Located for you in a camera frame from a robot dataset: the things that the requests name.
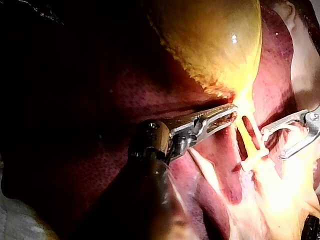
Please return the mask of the left arm instrument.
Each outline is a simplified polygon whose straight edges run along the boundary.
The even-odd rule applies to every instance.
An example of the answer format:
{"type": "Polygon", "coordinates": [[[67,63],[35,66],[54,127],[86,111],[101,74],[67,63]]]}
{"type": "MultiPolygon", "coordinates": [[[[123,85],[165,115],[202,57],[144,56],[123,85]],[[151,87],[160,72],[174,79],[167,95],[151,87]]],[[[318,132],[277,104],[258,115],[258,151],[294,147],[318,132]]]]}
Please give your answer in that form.
{"type": "Polygon", "coordinates": [[[200,115],[144,120],[129,141],[128,160],[155,158],[168,165],[200,141],[203,121],[200,115]]]}

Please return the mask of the left arm instrument jaw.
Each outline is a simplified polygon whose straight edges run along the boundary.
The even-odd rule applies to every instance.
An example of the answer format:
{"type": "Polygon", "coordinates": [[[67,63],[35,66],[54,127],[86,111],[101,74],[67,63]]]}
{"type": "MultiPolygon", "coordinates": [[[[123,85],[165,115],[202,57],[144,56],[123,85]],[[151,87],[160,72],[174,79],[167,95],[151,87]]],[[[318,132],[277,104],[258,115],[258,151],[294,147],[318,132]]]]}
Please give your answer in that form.
{"type": "Polygon", "coordinates": [[[223,121],[224,119],[229,118],[230,116],[238,113],[238,107],[233,103],[227,103],[215,108],[199,113],[194,120],[195,125],[204,125],[209,124],[215,121],[223,121]]]}
{"type": "Polygon", "coordinates": [[[192,138],[191,146],[193,147],[213,134],[229,127],[235,121],[237,115],[234,114],[227,119],[214,121],[209,124],[196,124],[193,130],[194,137],[192,138]]]}

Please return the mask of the right arm instrument jaw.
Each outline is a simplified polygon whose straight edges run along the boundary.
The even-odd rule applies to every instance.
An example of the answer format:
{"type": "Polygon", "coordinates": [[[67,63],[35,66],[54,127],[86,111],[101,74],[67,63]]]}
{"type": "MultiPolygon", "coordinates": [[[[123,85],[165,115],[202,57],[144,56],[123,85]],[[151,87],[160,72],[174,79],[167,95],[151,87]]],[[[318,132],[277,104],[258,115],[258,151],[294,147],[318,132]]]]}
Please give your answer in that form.
{"type": "Polygon", "coordinates": [[[279,156],[280,159],[282,160],[287,160],[311,143],[313,143],[318,137],[320,136],[319,131],[312,131],[307,134],[305,138],[297,142],[295,145],[290,147],[289,149],[285,149],[283,154],[279,156]]]}
{"type": "Polygon", "coordinates": [[[269,137],[278,130],[290,129],[289,125],[297,122],[304,124],[305,116],[309,111],[307,109],[292,113],[279,120],[276,120],[261,129],[262,140],[267,141],[269,137]]]}

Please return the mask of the right arm instrument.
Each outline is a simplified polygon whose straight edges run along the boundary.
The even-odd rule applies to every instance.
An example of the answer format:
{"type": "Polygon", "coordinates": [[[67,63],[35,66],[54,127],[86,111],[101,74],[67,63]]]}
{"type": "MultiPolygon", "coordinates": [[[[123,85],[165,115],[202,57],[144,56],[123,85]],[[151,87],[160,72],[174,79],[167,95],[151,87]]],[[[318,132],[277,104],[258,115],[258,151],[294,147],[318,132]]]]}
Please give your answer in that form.
{"type": "Polygon", "coordinates": [[[320,106],[314,110],[305,110],[304,126],[308,130],[308,137],[318,137],[320,135],[320,106]]]}

